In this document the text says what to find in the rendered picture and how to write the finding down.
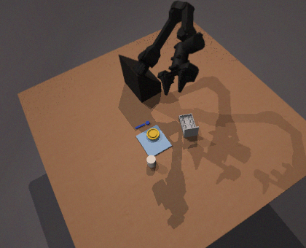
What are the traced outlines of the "yellow round plate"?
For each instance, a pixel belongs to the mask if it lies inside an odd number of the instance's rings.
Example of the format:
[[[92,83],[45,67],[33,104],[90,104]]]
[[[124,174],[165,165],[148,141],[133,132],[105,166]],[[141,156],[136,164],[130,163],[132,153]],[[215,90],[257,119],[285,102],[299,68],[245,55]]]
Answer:
[[[159,137],[160,132],[156,128],[151,128],[147,131],[146,135],[149,139],[154,140]]]

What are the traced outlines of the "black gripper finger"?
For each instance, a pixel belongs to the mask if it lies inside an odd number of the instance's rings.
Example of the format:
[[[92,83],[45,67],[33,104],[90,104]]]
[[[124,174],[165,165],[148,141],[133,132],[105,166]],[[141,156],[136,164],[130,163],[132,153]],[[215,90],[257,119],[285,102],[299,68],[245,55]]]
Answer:
[[[162,86],[163,86],[163,90],[164,90],[164,94],[167,95],[169,90],[170,90],[170,86],[172,83],[174,83],[174,81],[162,76],[160,77],[160,80],[162,82]]]
[[[178,92],[181,92],[188,82],[189,79],[195,77],[193,74],[189,73],[188,71],[181,70],[178,71]]]

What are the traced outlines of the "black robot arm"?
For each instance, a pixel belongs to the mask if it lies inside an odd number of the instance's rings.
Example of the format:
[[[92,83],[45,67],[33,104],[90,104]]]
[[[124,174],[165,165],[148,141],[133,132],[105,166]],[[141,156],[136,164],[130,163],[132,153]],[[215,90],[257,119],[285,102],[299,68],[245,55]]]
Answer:
[[[196,53],[204,48],[205,42],[200,32],[196,33],[193,26],[193,12],[195,8],[188,2],[175,1],[172,3],[169,11],[169,19],[163,26],[161,32],[155,39],[154,43],[147,47],[138,55],[138,63],[132,69],[136,74],[145,77],[149,67],[154,67],[158,62],[161,54],[160,50],[170,36],[177,23],[182,22],[177,32],[177,38],[181,40],[174,46],[175,53],[189,54]]]

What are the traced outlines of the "light blue square mat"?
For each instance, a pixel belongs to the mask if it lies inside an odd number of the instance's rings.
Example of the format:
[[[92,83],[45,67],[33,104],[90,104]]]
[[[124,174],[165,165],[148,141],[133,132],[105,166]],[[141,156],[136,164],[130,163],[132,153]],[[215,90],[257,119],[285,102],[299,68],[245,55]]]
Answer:
[[[156,128],[160,132],[160,135],[157,139],[152,140],[147,137],[146,133],[149,129],[136,136],[136,138],[139,140],[142,147],[146,151],[147,155],[155,156],[166,150],[167,148],[172,147],[171,143],[165,137],[164,133],[160,130],[158,125],[155,125],[151,128]]]

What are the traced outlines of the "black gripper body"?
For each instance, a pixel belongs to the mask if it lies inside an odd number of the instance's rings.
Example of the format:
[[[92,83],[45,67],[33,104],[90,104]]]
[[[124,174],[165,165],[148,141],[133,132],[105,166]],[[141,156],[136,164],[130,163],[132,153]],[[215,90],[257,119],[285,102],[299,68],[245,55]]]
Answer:
[[[176,53],[173,57],[171,57],[172,65],[169,66],[168,69],[171,71],[161,71],[158,73],[157,78],[160,78],[162,76],[174,81],[175,77],[179,75],[179,71],[185,70],[188,71],[189,73],[193,75],[198,75],[199,73],[199,68],[198,66],[194,65],[193,63],[190,62],[188,57],[185,54],[181,53]]]

